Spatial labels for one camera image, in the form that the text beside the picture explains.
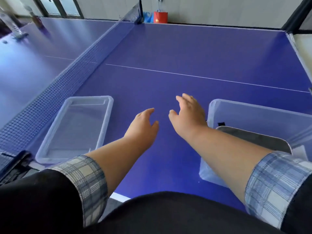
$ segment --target table tennis net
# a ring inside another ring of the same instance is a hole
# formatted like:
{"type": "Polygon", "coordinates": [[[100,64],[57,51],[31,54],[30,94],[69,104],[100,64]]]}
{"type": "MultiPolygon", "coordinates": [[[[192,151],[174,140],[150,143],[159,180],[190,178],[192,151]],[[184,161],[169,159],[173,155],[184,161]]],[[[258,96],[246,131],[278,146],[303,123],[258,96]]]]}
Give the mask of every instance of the table tennis net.
{"type": "Polygon", "coordinates": [[[18,154],[56,116],[65,99],[74,95],[113,49],[142,19],[141,1],[63,70],[18,115],[0,129],[0,152],[18,154]]]}

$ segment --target blue table tennis table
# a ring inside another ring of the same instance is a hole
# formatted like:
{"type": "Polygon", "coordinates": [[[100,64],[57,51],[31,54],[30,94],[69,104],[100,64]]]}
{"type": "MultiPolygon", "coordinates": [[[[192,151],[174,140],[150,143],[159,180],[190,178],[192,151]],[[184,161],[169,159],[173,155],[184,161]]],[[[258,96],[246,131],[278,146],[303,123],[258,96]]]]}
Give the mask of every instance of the blue table tennis table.
{"type": "MultiPolygon", "coordinates": [[[[22,42],[0,46],[1,125],[44,90],[57,75],[115,22],[43,18],[23,30],[22,42]]],[[[199,177],[200,156],[175,133],[169,110],[176,95],[193,95],[208,113],[216,98],[312,114],[312,87],[283,31],[174,24],[135,25],[75,92],[114,98],[104,144],[121,138],[139,112],[155,108],[154,145],[116,189],[133,198],[176,191],[234,208],[244,205],[225,187],[199,177]]],[[[48,126],[28,148],[36,154],[48,126]]]]}

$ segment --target red bag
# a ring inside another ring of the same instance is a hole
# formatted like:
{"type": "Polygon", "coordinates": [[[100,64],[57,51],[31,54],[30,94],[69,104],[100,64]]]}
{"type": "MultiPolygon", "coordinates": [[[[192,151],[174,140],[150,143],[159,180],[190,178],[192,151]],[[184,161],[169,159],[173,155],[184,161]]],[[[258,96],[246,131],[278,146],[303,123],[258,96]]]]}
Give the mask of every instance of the red bag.
{"type": "Polygon", "coordinates": [[[166,24],[168,23],[168,12],[154,11],[154,23],[166,24]]]}

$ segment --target transparent storage box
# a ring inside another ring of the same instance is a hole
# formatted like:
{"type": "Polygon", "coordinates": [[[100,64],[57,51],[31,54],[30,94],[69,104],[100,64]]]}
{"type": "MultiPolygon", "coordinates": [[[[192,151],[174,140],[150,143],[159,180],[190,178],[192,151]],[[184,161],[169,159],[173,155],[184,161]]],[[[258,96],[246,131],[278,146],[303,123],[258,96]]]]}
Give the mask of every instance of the transparent storage box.
{"type": "MultiPolygon", "coordinates": [[[[270,107],[215,99],[209,104],[208,126],[219,124],[285,140],[294,156],[312,161],[312,115],[270,107]]],[[[201,159],[202,179],[226,186],[201,159]]]]}
{"type": "Polygon", "coordinates": [[[111,96],[66,99],[36,154],[37,162],[64,162],[101,147],[113,101],[111,96]]]}

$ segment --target plaid cuff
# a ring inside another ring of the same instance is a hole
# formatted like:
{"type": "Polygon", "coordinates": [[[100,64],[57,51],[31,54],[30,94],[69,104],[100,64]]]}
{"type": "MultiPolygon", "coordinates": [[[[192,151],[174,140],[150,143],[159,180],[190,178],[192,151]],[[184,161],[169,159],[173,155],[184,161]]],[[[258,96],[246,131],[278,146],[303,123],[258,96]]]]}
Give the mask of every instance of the plaid cuff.
{"type": "Polygon", "coordinates": [[[90,157],[80,155],[48,169],[63,173],[76,187],[83,212],[83,226],[97,223],[107,203],[104,173],[90,157]]]}
{"type": "Polygon", "coordinates": [[[254,168],[246,186],[247,212],[280,228],[292,198],[312,173],[312,163],[275,151],[254,168]]]}

